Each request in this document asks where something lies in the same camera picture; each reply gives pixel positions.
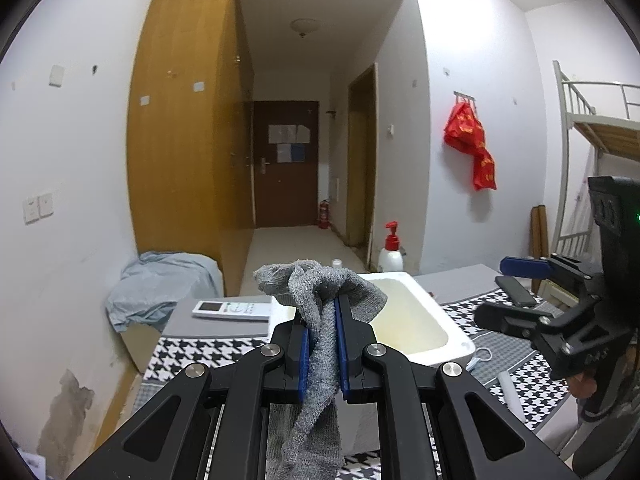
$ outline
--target fire extinguisher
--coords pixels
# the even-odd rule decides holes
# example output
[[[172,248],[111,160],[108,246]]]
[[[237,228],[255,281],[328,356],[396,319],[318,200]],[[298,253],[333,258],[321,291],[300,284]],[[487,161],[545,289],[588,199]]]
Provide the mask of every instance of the fire extinguisher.
[[[322,200],[318,207],[318,227],[321,229],[329,228],[329,203]]]

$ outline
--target gray sock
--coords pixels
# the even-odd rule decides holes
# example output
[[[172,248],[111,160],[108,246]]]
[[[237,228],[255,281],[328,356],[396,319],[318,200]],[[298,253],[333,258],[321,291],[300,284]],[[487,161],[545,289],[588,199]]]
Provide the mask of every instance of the gray sock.
[[[339,373],[334,298],[346,294],[354,319],[369,322],[385,306],[386,295],[352,270],[312,260],[263,266],[254,278],[261,291],[300,311],[312,348],[302,405],[271,405],[266,477],[335,480],[342,457],[335,407]]]

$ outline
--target white bottle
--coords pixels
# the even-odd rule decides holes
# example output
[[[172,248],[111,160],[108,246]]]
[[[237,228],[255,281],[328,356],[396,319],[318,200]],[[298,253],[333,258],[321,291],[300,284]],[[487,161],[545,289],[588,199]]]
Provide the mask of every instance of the white bottle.
[[[389,222],[385,227],[391,229],[391,234],[386,237],[385,248],[380,251],[378,272],[398,272],[404,270],[404,260],[400,253],[400,238],[396,235],[398,222]]]

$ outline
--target peeling wall paint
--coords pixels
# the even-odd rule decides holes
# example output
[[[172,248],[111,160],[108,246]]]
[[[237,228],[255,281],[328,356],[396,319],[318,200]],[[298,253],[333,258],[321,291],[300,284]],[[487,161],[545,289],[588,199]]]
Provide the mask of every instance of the peeling wall paint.
[[[94,391],[80,387],[71,371],[65,371],[60,385],[61,391],[51,402],[49,420],[38,441],[38,453],[47,459],[47,474],[56,479],[65,477],[86,412],[94,402]]]

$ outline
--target doorway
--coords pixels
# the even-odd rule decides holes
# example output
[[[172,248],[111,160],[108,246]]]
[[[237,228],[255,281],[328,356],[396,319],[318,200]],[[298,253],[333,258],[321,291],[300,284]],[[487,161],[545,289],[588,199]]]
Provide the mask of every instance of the doorway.
[[[256,227],[318,221],[318,102],[254,103]]]
[[[346,238],[366,265],[370,263],[376,195],[377,102],[374,64],[349,85]]]

